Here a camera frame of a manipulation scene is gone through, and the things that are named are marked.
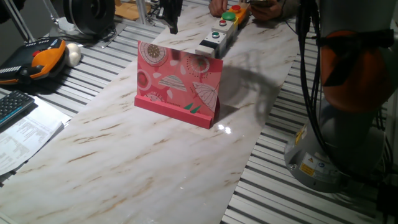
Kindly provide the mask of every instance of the red button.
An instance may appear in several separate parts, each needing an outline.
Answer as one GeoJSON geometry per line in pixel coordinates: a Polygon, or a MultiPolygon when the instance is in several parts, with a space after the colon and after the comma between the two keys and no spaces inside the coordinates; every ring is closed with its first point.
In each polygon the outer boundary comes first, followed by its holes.
{"type": "Polygon", "coordinates": [[[35,52],[33,52],[32,56],[33,56],[33,57],[36,57],[36,55],[38,55],[40,52],[41,52],[41,51],[36,50],[35,52]]]}
{"type": "Polygon", "coordinates": [[[234,5],[234,6],[232,6],[231,8],[232,8],[232,10],[234,10],[234,11],[238,11],[238,10],[241,9],[241,6],[239,6],[239,5],[234,5]]]}
{"type": "Polygon", "coordinates": [[[225,20],[220,20],[220,26],[226,26],[226,21],[225,20]]]}

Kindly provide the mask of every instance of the pink book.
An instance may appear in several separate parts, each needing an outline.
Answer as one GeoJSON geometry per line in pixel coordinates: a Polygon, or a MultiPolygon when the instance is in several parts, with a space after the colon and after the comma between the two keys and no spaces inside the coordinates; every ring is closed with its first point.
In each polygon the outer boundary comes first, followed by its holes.
{"type": "Polygon", "coordinates": [[[222,69],[222,60],[140,41],[135,105],[210,128],[222,69]]]}

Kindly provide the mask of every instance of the green tab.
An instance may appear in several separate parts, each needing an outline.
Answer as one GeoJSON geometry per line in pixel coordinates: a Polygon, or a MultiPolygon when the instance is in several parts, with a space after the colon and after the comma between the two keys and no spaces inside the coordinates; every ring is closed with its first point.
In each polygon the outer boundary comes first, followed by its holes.
{"type": "Polygon", "coordinates": [[[199,110],[199,108],[201,107],[201,105],[200,106],[198,106],[197,108],[195,108],[195,109],[193,109],[193,110],[191,110],[191,113],[196,113],[198,110],[199,110]]]}
{"type": "Polygon", "coordinates": [[[185,106],[184,109],[189,110],[189,109],[191,109],[192,105],[193,105],[193,103],[191,103],[191,104],[188,105],[188,106],[185,106]]]}

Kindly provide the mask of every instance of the white ball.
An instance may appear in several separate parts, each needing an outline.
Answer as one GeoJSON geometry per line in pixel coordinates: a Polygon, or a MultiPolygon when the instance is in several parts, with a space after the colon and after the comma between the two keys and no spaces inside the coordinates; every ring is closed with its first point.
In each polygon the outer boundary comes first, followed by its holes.
{"type": "Polygon", "coordinates": [[[76,52],[78,54],[81,54],[79,46],[77,44],[68,44],[67,48],[70,53],[76,52]]]}
{"type": "Polygon", "coordinates": [[[76,44],[68,44],[66,51],[66,64],[69,67],[74,67],[79,64],[81,59],[81,51],[76,44]]]}
{"type": "Polygon", "coordinates": [[[78,65],[79,61],[80,61],[80,57],[81,57],[81,55],[76,52],[70,53],[69,56],[67,57],[67,65],[69,67],[74,67],[74,66],[78,65]]]}

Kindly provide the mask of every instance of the green button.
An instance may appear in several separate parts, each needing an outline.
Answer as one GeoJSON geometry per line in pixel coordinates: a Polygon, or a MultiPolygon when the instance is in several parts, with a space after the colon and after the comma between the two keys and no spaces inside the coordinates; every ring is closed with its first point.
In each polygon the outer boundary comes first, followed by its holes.
{"type": "Polygon", "coordinates": [[[220,37],[220,34],[219,34],[218,32],[213,32],[213,33],[211,34],[211,36],[212,36],[212,38],[219,38],[219,37],[220,37]]]}
{"type": "Polygon", "coordinates": [[[233,13],[233,12],[224,12],[222,17],[225,20],[234,21],[235,20],[235,13],[233,13]]]}

